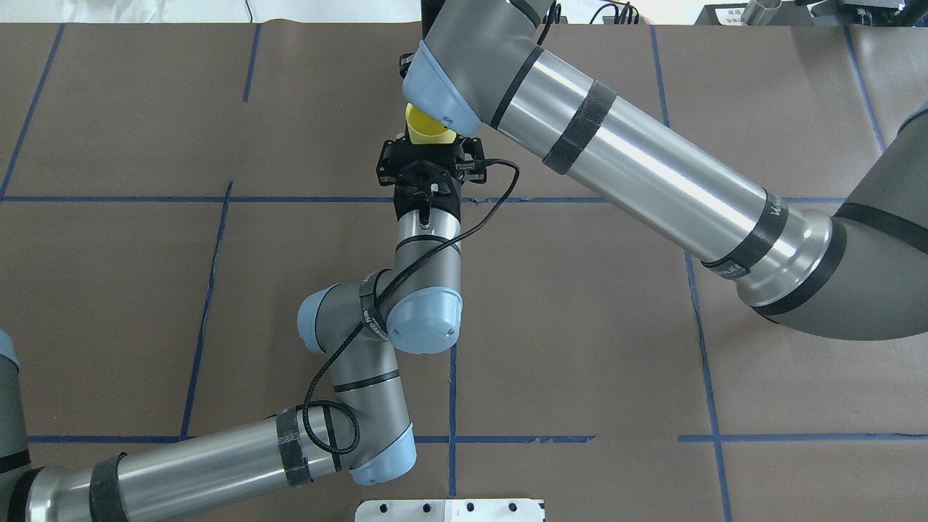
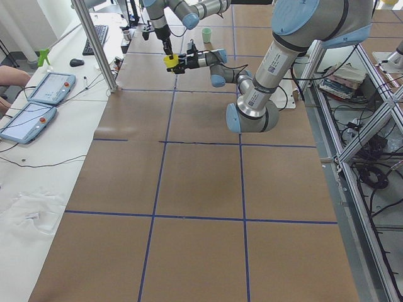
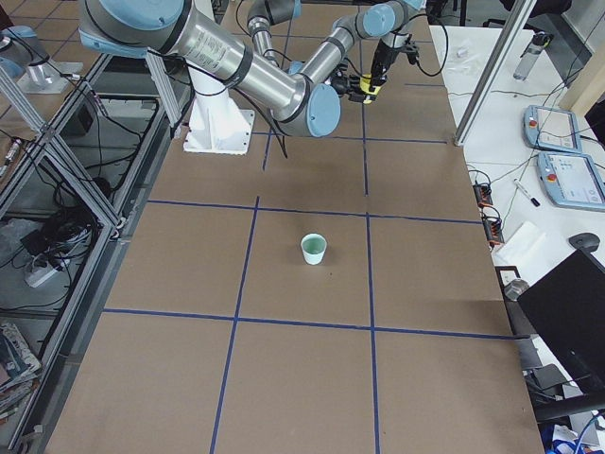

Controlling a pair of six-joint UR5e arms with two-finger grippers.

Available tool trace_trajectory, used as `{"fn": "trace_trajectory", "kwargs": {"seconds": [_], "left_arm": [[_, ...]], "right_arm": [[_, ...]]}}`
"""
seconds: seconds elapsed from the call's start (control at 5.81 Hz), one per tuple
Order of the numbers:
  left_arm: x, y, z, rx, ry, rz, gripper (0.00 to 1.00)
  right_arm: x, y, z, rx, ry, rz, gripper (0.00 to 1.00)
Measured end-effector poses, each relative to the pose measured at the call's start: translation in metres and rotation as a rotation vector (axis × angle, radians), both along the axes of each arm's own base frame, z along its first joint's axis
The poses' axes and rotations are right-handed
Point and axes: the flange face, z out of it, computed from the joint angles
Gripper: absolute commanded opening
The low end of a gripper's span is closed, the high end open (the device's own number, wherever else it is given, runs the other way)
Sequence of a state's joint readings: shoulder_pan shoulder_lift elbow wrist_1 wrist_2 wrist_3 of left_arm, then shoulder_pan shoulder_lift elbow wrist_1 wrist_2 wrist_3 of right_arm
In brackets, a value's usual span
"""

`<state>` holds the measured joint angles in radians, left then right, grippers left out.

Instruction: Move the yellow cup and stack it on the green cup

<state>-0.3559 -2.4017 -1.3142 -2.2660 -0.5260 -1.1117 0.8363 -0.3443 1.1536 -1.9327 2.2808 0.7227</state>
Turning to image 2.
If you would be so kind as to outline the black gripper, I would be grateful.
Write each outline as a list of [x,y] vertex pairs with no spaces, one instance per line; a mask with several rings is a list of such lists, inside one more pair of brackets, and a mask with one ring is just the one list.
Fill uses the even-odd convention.
[[182,65],[172,68],[175,74],[184,74],[186,69],[198,69],[205,66],[205,54],[192,48],[186,51],[186,54],[174,54],[174,59],[182,60]]
[[173,50],[171,45],[170,29],[168,26],[163,26],[162,28],[155,28],[156,36],[162,41],[164,53],[169,57],[169,60],[173,59]]

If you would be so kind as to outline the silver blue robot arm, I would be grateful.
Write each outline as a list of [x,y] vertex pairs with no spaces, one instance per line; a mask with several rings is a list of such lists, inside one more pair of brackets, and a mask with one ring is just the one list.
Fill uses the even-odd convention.
[[372,1],[277,1],[271,17],[273,42],[251,76],[243,68],[225,67],[224,50],[198,51],[193,43],[181,55],[165,57],[182,74],[209,67],[212,86],[237,84],[240,96],[226,109],[227,127],[234,133],[271,130],[279,110],[270,99],[295,59],[318,40],[325,49],[347,47],[366,40],[372,26]]
[[143,39],[147,41],[150,33],[154,32],[157,39],[163,44],[164,53],[170,59],[173,59],[173,49],[170,40],[171,31],[164,10],[169,8],[187,30],[192,30],[198,25],[200,20],[228,10],[231,1],[210,0],[188,4],[186,1],[180,0],[145,0],[142,1],[142,4],[149,17],[147,25],[142,29]]

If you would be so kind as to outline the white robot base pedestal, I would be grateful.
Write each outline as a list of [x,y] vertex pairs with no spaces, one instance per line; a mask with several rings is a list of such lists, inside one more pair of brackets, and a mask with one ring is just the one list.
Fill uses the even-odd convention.
[[297,91],[297,87],[292,79],[291,71],[288,69],[270,100],[280,111],[295,109],[297,107],[297,101],[293,96],[295,91]]

